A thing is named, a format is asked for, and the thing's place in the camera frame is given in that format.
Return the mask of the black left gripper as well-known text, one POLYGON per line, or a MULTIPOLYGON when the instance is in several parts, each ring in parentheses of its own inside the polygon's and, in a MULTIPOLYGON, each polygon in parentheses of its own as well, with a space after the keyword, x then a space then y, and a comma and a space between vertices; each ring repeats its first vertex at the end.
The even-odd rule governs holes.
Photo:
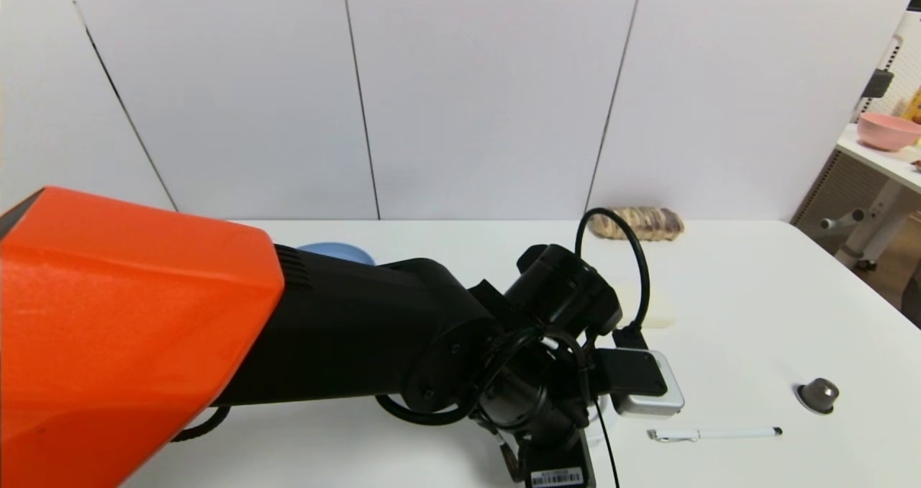
POLYGON ((527 487, 595 487, 584 402, 546 402, 523 426, 527 487))

